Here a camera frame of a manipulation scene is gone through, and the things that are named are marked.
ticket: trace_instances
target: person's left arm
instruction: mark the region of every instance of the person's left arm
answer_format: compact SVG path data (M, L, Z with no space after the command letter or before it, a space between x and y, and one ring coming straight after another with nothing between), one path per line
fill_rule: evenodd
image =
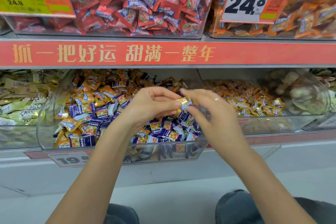
M109 125L47 224L103 223L131 138L154 117L173 115L179 95L162 87L141 89Z

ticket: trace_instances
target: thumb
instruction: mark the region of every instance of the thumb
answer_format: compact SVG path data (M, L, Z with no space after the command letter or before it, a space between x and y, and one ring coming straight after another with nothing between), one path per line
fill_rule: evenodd
M173 111L180 108L181 102L179 101L165 101L165 102L154 102L155 113L165 112L165 111Z
M210 122L196 107L188 106L186 110L190 112L192 116L195 117L195 120L205 133L210 129L211 126Z

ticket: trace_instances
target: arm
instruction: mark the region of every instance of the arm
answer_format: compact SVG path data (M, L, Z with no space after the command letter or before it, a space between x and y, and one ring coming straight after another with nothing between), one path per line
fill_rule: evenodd
M211 121L195 107L187 110L200 124L207 140L237 173L267 224L316 222L275 177L266 162L248 145L233 108L209 90L182 90L211 114Z
M109 125L47 224L103 223L127 146L153 117L174 115L180 96L162 87L141 89Z

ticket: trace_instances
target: tiled floor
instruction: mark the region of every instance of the tiled floor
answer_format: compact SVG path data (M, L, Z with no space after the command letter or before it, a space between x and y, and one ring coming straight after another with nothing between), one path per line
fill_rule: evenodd
M293 196L336 204L336 168L281 173L278 178ZM245 187L236 176L147 184L116 188L111 202L133 207L141 224L211 224L219 198L238 188ZM0 199L0 222L44 223L62 197L63 194L56 194Z

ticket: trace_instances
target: person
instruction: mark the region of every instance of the person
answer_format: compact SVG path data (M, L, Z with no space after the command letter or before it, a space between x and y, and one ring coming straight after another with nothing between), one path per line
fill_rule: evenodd
M311 201L315 203L311 207L310 201L291 196L262 157L250 148L235 111L225 100L209 90L181 89L181 93L209 111L211 120L196 107L187 107L208 142L250 192L225 194L215 209L216 223L335 223L336 206ZM130 139L154 117L176 114L181 107L176 101L179 98L163 87L141 89L99 139L89 161L46 223L139 223L132 208L109 204L113 188Z

